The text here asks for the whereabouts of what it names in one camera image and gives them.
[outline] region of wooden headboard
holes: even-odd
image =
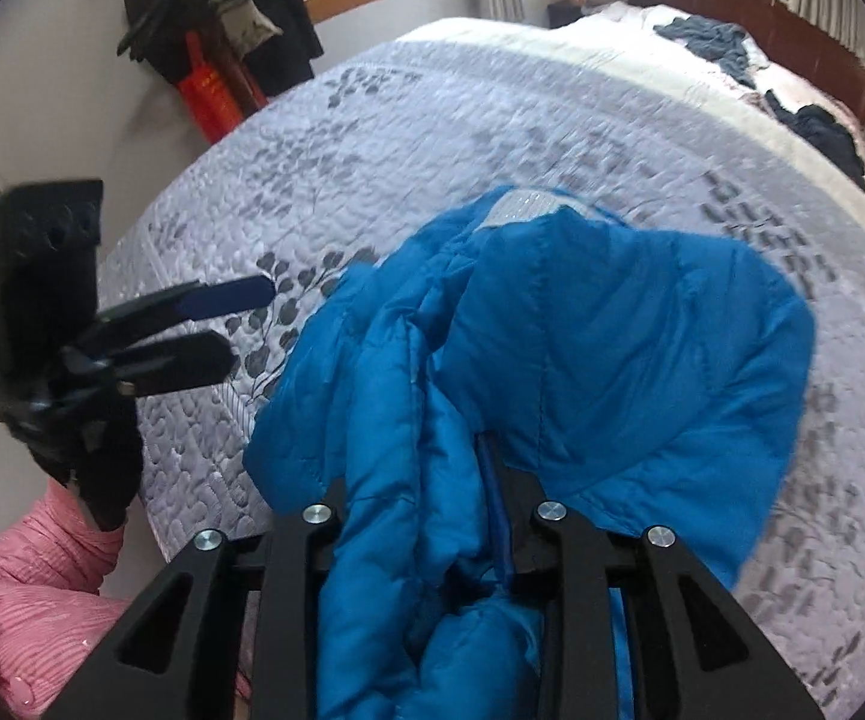
[[[640,7],[666,4],[722,22],[740,23],[775,62],[845,103],[865,126],[865,66],[781,0],[629,0]]]

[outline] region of bed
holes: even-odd
[[[628,0],[738,23],[777,65],[840,100],[865,127],[865,62],[781,0]]]
[[[501,183],[740,238],[812,303],[799,450],[736,594],[827,716],[850,717],[865,700],[865,196],[755,107],[606,41],[434,23],[276,100],[152,204],[102,266],[104,304],[256,272],[280,292],[210,324],[239,357],[229,383],[140,404],[162,551],[269,527],[242,450],[306,319],[350,262]]]
[[[775,118],[767,101],[767,94],[789,111],[798,111],[807,105],[818,105],[828,111],[837,124],[845,128],[856,146],[856,155],[863,163],[865,184],[865,136],[863,125],[856,115],[839,100],[818,89],[802,76],[774,62],[750,36],[743,41],[749,58],[749,76],[755,89],[743,86],[719,68],[719,65],[692,55],[683,44],[669,41],[656,33],[656,28],[669,25],[677,19],[695,15],[669,5],[637,7],[627,2],[612,2],[597,8],[597,12],[562,28],[571,42],[590,47],[608,44],[621,50],[645,53],[652,61],[674,64],[697,83],[709,85],[730,97],[752,105]]]

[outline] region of silver screw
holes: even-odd
[[[322,525],[323,522],[329,522],[332,518],[333,510],[323,503],[313,504],[303,512],[303,519],[309,525]]]
[[[675,543],[675,533],[671,528],[666,528],[665,525],[656,525],[656,527],[650,528],[647,536],[650,539],[650,544],[663,549],[671,547]]]
[[[222,533],[213,530],[200,531],[192,541],[200,552],[211,552],[222,543]]]
[[[565,519],[565,515],[568,514],[568,509],[558,501],[543,501],[537,511],[539,517],[549,522],[558,522],[560,519]]]

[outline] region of white sheet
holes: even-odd
[[[749,55],[749,73],[756,83],[756,91],[736,83],[717,65],[693,55],[679,42],[666,40],[655,33],[656,26],[667,25],[676,18],[689,18],[690,13],[668,5],[640,8],[627,2],[612,2],[599,8],[592,16],[556,30],[568,36],[576,45],[587,46],[607,37],[621,50],[637,46],[678,71],[710,87],[719,89],[736,100],[742,100],[772,117],[763,95],[769,90],[784,108],[797,111],[806,105],[819,105],[828,110],[856,141],[856,152],[865,165],[865,137],[863,127],[855,114],[839,100],[813,86],[802,76],[771,61],[750,37],[746,40]]]

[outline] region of blue cloth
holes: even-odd
[[[791,457],[813,318],[781,275],[568,209],[477,229],[505,191],[350,269],[258,416],[245,464],[273,509],[346,479],[321,718],[529,715],[541,617],[490,570],[478,432],[601,527],[671,525],[727,586]]]

